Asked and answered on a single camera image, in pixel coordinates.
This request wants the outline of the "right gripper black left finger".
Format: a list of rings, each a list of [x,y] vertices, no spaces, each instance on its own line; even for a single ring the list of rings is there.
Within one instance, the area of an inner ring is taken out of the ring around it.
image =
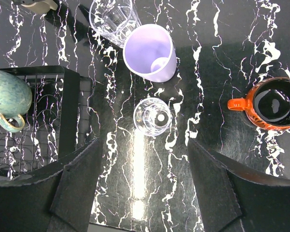
[[[13,180],[0,181],[0,232],[86,232],[102,143],[78,150]]]

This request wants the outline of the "small beige mug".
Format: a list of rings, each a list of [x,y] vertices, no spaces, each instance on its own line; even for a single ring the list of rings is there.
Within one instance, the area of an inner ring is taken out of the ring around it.
[[[50,10],[56,11],[58,8],[58,4],[54,0],[28,0],[27,2],[23,1],[21,5],[41,15],[48,13]]]

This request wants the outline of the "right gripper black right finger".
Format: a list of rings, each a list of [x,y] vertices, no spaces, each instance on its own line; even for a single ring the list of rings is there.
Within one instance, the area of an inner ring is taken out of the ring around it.
[[[290,180],[224,156],[196,139],[188,159],[206,232],[290,232]]]

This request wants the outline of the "orange black mug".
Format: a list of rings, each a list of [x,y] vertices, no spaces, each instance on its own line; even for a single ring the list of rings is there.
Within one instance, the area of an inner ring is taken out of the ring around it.
[[[245,98],[229,100],[227,107],[244,111],[251,123],[261,129],[290,129],[290,78],[265,79],[257,83]]]

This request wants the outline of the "green glazed ceramic mug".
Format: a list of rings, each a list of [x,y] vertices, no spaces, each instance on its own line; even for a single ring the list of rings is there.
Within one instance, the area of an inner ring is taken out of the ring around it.
[[[30,86],[22,79],[0,71],[0,126],[16,133],[25,126],[25,115],[32,103]]]

